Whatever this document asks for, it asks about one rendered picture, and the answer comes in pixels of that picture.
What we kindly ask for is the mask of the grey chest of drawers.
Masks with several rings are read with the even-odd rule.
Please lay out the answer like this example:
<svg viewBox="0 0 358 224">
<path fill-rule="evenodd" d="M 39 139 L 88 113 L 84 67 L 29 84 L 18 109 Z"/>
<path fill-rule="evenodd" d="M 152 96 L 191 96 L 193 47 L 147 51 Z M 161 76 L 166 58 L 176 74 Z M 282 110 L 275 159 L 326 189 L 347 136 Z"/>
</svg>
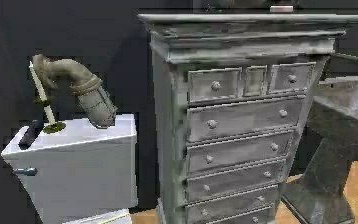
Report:
<svg viewBox="0 0 358 224">
<path fill-rule="evenodd" d="M 159 224 L 275 224 L 340 14 L 145 14 Z"/>
</svg>

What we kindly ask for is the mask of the grey hand sculpture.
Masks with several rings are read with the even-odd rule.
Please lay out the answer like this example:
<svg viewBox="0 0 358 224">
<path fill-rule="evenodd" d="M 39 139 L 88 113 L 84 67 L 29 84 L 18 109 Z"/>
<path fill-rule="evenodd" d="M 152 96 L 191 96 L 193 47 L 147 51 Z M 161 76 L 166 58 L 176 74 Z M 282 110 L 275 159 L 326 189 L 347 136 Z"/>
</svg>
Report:
<svg viewBox="0 0 358 224">
<path fill-rule="evenodd" d="M 115 125 L 117 107 L 103 88 L 103 80 L 85 65 L 69 58 L 51 60 L 42 54 L 34 55 L 32 63 L 41 83 L 50 89 L 58 88 L 59 78 L 70 81 L 72 94 L 95 128 Z"/>
</svg>

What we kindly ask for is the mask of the white toilet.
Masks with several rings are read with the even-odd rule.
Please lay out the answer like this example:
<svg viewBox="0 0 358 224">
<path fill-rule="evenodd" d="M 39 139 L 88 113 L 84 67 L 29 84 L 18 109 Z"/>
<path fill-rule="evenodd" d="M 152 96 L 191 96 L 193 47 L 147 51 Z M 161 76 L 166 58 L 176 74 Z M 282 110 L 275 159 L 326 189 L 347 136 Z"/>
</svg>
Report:
<svg viewBox="0 0 358 224">
<path fill-rule="evenodd" d="M 136 206 L 134 116 L 120 114 L 106 129 L 86 118 L 65 124 L 57 133 L 40 133 L 25 150 L 19 147 L 27 131 L 22 127 L 1 152 L 43 224 Z"/>
</svg>

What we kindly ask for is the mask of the white candle with green holder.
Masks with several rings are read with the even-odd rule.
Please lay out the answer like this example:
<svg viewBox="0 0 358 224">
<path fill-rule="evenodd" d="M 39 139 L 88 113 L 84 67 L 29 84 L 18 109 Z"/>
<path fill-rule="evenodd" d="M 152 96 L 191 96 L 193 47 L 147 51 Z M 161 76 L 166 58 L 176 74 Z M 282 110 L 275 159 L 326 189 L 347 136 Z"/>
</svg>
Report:
<svg viewBox="0 0 358 224">
<path fill-rule="evenodd" d="M 55 119 L 51 108 L 51 101 L 47 97 L 43 84 L 38 78 L 32 62 L 29 62 L 29 71 L 39 94 L 39 96 L 36 98 L 36 102 L 43 106 L 44 113 L 48 120 L 48 124 L 43 128 L 43 132 L 46 134 L 51 134 L 62 131 L 66 127 L 66 124 Z"/>
</svg>

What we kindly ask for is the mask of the white box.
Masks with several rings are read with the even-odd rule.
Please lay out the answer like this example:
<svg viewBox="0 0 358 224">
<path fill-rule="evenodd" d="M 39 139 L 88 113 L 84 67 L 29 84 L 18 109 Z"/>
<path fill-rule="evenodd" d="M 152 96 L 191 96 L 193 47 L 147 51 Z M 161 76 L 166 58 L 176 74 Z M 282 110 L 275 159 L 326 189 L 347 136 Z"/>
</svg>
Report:
<svg viewBox="0 0 358 224">
<path fill-rule="evenodd" d="M 272 5 L 270 7 L 271 13 L 292 13 L 294 6 L 292 5 Z"/>
</svg>

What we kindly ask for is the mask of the dark cylinder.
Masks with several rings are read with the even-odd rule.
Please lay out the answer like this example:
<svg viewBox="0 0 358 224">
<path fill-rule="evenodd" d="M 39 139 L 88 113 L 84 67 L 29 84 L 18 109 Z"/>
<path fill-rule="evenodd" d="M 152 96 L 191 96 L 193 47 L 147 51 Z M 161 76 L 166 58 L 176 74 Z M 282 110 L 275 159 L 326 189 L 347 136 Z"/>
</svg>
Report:
<svg viewBox="0 0 358 224">
<path fill-rule="evenodd" d="M 44 128 L 42 120 L 33 120 L 18 143 L 21 150 L 27 150 Z"/>
</svg>

